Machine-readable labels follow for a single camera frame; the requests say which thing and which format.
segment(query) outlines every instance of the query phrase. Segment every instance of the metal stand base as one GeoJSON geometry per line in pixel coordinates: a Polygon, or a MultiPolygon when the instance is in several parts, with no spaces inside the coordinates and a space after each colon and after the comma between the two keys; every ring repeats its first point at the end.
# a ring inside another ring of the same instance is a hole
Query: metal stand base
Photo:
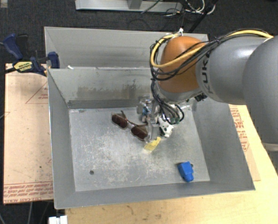
{"type": "MultiPolygon", "coordinates": [[[[107,10],[107,11],[130,11],[143,12],[151,7],[154,1],[142,1],[139,8],[130,9],[128,0],[76,0],[75,5],[77,10],[107,10]]],[[[148,12],[165,13],[168,9],[182,8],[180,3],[176,2],[158,2],[148,12]]]]}

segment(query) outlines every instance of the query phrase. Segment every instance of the blue clamp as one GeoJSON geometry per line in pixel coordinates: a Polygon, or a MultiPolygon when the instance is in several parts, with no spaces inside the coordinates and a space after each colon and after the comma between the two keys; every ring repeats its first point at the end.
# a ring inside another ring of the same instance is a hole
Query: blue clamp
{"type": "Polygon", "coordinates": [[[50,60],[52,68],[60,68],[60,61],[56,52],[50,52],[47,57],[37,60],[34,56],[29,58],[27,51],[27,38],[26,35],[16,37],[14,33],[10,34],[3,40],[6,50],[15,56],[16,61],[12,64],[13,68],[20,73],[36,73],[46,76],[46,69],[41,65],[41,61],[50,60]]]}
{"type": "Polygon", "coordinates": [[[16,35],[14,33],[10,34],[3,40],[3,44],[6,48],[6,50],[15,56],[16,60],[19,61],[23,58],[23,55],[21,51],[19,50],[19,47],[16,44],[16,35]]]}
{"type": "Polygon", "coordinates": [[[180,173],[180,175],[182,176],[182,178],[186,181],[186,182],[191,182],[194,180],[193,177],[193,168],[190,162],[183,162],[177,165],[178,171],[180,173]]]}
{"type": "Polygon", "coordinates": [[[47,57],[49,58],[50,62],[51,62],[51,67],[52,68],[56,68],[59,69],[60,68],[60,61],[59,61],[59,57],[58,54],[54,51],[50,52],[47,57]]]}

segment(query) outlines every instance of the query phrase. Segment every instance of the gray robot arm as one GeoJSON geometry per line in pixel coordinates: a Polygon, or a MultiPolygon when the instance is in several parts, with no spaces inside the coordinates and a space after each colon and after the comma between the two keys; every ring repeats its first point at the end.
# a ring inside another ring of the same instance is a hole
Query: gray robot arm
{"type": "Polygon", "coordinates": [[[208,97],[247,106],[278,173],[278,35],[229,40],[197,65],[196,76],[208,97]]]}

